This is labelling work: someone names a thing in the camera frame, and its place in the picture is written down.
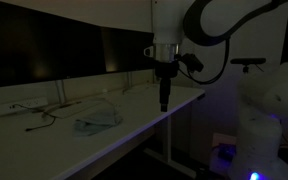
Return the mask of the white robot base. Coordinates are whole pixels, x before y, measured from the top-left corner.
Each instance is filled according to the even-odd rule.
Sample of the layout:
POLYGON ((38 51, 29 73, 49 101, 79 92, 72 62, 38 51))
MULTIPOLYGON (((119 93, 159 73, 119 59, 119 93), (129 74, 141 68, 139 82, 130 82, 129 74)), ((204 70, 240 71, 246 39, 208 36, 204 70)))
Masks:
POLYGON ((278 157, 280 120, 288 118, 288 62, 248 74, 237 86, 239 125, 230 180, 288 180, 288 164, 278 157))

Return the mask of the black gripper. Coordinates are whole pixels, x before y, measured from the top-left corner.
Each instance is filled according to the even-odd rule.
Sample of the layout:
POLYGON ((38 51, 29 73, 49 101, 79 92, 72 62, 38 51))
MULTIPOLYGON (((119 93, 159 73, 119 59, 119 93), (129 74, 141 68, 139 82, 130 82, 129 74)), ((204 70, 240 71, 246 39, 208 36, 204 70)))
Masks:
POLYGON ((164 78, 174 78, 178 74, 179 64, 177 62, 164 63, 157 62, 155 65, 155 75, 162 78, 160 81, 159 102, 161 112, 168 110, 171 80, 164 78))

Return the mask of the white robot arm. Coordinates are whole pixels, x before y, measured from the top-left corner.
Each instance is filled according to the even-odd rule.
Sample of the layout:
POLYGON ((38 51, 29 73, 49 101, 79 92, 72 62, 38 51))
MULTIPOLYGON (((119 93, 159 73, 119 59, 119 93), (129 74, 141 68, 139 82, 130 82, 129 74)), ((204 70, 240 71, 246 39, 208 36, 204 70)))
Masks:
POLYGON ((161 110, 168 110, 171 79, 177 76, 179 64, 185 63, 190 72, 202 69, 195 55, 180 53, 184 38, 201 46, 224 43, 228 57, 233 33, 285 2, 288 0, 152 0, 153 45, 144 55, 155 60, 155 75, 161 79, 161 110))

